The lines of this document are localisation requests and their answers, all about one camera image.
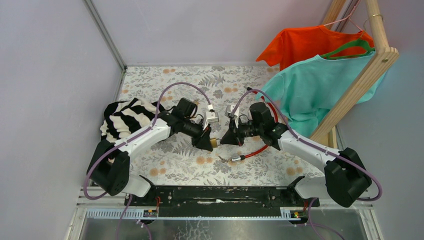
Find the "red cable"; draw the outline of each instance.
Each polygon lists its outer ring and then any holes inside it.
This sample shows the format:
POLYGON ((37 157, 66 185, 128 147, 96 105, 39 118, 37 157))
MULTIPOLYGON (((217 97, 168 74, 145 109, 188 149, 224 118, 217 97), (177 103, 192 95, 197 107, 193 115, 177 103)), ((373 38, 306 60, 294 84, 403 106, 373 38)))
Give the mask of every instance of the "red cable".
MULTIPOLYGON (((276 109, 274 108, 274 106, 273 106, 270 102, 267 102, 267 104, 268 104, 269 108, 271 108, 272 113, 274 114, 275 122, 277 123, 277 122, 278 122, 278 115, 277 115, 277 111, 276 111, 276 109)), ((265 145, 265 146, 263 146, 261 149, 259 149, 259 150, 257 150, 257 151, 254 151, 254 152, 252 152, 252 153, 247 154, 246 156, 244 156, 244 159, 247 159, 247 158, 253 157, 253 156, 257 155, 257 154, 260 154, 260 153, 262 153, 262 152, 263 152, 265 149, 267 149, 267 148, 268 148, 268 145, 265 145)))

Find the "clothes hanger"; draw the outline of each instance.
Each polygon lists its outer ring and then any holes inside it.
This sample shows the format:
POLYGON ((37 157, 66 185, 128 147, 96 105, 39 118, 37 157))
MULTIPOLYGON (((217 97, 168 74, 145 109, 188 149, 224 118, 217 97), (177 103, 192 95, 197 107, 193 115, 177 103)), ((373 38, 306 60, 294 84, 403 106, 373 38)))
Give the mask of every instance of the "clothes hanger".
MULTIPOLYGON (((383 20, 383 22, 384 22, 383 15, 381 15, 381 14, 374 14, 374 15, 372 15, 372 16, 371 16, 371 18, 372 18, 372 17, 375 17, 375 16, 381 16, 381 18, 382 18, 382 20, 383 20)), ((371 52, 375 51, 376 49, 375 49, 374 47, 371 47, 371 46, 370 46, 370 44, 368 43, 368 41, 361 39, 361 38, 362 38, 362 36, 364 35, 364 33, 366 32, 365 24, 367 23, 367 21, 368 21, 369 19, 370 19, 370 18, 368 18, 367 20, 365 20, 365 22, 363 23, 363 29, 364 29, 364 30, 363 30, 363 32, 361 33, 361 35, 359 36, 359 38, 358 38, 358 39, 353 40, 353 41, 350 41, 350 42, 348 42, 348 43, 346 43, 346 44, 343 44, 342 46, 340 46, 340 47, 339 47, 339 48, 337 48, 336 50, 334 50, 334 51, 332 51, 332 52, 329 52, 329 53, 326 53, 326 54, 321 55, 321 57, 322 57, 323 59, 329 59, 329 60, 338 60, 338 59, 347 59, 347 58, 357 58, 357 57, 363 57, 363 56, 366 56, 366 55, 370 54, 371 52), (365 52, 365 53, 362 53, 362 54, 356 54, 356 55, 334 56, 334 57, 331 57, 331 56, 333 56, 334 54, 340 53, 341 51, 346 50, 346 49, 351 48, 351 47, 361 47, 361 48, 363 48, 366 52, 365 52)))
POLYGON ((347 20, 349 20, 349 22, 351 22, 353 25, 355 25, 355 27, 357 27, 362 32, 363 30, 358 25, 356 25, 356 23, 354 23, 354 21, 351 20, 351 17, 354 14, 355 10, 357 9, 359 3, 361 3, 361 0, 359 0, 356 3, 356 5, 353 6, 352 11, 350 11, 349 15, 347 15, 345 18, 340 19, 340 20, 337 20, 337 21, 333 21, 333 22, 330 22, 330 23, 327 23, 327 24, 324 24, 323 26, 328 26, 328 25, 332 25, 332 24, 335 24, 335 23, 339 23, 339 22, 342 22, 342 21, 344 21, 344 20, 347 19, 347 20))

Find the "wooden clothes rack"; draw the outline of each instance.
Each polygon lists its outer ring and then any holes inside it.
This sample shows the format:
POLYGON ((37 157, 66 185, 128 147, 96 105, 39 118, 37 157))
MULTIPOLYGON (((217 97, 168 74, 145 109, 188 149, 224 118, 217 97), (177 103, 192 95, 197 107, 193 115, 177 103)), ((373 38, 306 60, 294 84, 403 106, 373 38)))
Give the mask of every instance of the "wooden clothes rack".
MULTIPOLYGON (((346 0, 333 0, 322 24, 334 22, 345 2, 346 0)), ((336 147, 336 124, 399 58, 398 50, 390 47, 387 41, 383 16, 377 0, 365 0, 365 4, 374 39, 375 55, 309 137, 313 141, 320 142, 327 137, 330 147, 336 147)))

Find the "teal t-shirt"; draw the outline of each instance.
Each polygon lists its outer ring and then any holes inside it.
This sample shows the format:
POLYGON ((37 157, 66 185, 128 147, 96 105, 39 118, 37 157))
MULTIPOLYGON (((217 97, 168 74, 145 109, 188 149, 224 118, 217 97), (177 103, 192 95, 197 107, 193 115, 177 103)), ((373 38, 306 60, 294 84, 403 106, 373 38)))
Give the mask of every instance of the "teal t-shirt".
MULTIPOLYGON (((316 55, 297 62, 277 73, 262 91, 280 101, 281 112, 290 126, 309 137, 326 114, 345 93, 375 52, 357 58, 328 60, 316 55)), ((371 99, 380 79, 360 98, 358 104, 371 99)))

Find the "green hanger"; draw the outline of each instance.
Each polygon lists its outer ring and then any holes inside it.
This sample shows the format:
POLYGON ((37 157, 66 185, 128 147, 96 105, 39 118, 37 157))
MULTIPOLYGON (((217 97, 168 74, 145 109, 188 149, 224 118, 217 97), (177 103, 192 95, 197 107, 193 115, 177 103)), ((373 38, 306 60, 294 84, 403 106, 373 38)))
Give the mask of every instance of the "green hanger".
POLYGON ((355 58, 355 57, 366 56, 366 55, 370 54, 372 51, 375 51, 374 47, 371 47, 370 44, 367 41, 358 38, 356 40, 353 40, 353 41, 350 41, 346 44, 343 44, 342 46, 340 46, 339 48, 337 48, 336 50, 334 50, 332 52, 321 55, 321 58, 329 59, 329 60, 355 58), (333 56, 334 54, 338 54, 341 51, 346 50, 346 49, 351 48, 351 47, 361 47, 361 48, 365 49, 366 52, 363 53, 363 54, 357 54, 357 55, 333 56))

